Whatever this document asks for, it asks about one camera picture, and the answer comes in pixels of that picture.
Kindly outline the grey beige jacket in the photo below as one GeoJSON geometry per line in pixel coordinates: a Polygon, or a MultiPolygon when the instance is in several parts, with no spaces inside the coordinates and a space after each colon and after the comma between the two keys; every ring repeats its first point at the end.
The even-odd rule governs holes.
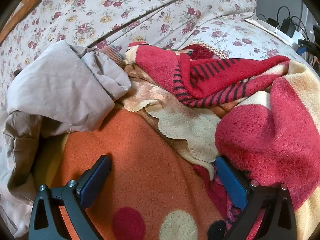
{"type": "Polygon", "coordinates": [[[106,54],[64,40],[13,79],[1,109],[1,217],[14,237],[29,230],[39,138],[95,131],[130,88],[128,75],[106,54]]]}

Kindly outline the orange red fleece blanket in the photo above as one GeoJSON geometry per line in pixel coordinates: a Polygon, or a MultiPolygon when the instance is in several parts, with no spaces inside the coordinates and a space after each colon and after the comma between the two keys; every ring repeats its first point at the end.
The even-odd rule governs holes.
{"type": "Polygon", "coordinates": [[[138,66],[133,88],[94,132],[43,142],[35,184],[63,186],[99,155],[112,171],[87,214],[104,239],[218,239],[240,213],[213,162],[226,155],[263,185],[285,182],[298,239],[319,225],[319,78],[291,61],[272,85],[217,108],[189,108],[138,66]]]}

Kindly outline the black power adapter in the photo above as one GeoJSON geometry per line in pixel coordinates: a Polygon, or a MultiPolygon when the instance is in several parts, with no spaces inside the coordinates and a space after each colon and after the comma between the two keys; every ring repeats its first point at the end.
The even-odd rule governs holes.
{"type": "Polygon", "coordinates": [[[292,22],[291,18],[288,17],[283,20],[283,23],[280,27],[280,30],[288,37],[290,37],[290,38],[293,37],[293,35],[296,31],[296,28],[295,28],[295,24],[292,22]]]}

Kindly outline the orange checkered pillow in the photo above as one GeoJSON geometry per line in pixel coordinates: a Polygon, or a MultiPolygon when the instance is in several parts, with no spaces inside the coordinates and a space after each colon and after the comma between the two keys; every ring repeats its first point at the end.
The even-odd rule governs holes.
{"type": "Polygon", "coordinates": [[[1,30],[1,44],[15,28],[39,3],[41,0],[22,0],[17,8],[10,15],[3,29],[1,30]]]}

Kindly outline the floral quilt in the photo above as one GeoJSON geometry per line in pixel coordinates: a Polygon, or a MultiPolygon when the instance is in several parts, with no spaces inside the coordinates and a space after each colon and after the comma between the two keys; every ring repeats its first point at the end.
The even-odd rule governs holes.
{"type": "Polygon", "coordinates": [[[257,0],[41,0],[1,45],[1,103],[15,70],[51,44],[111,44],[121,54],[130,42],[178,49],[205,43],[227,57],[262,60],[276,55],[302,62],[288,45],[248,23],[257,0]]]}

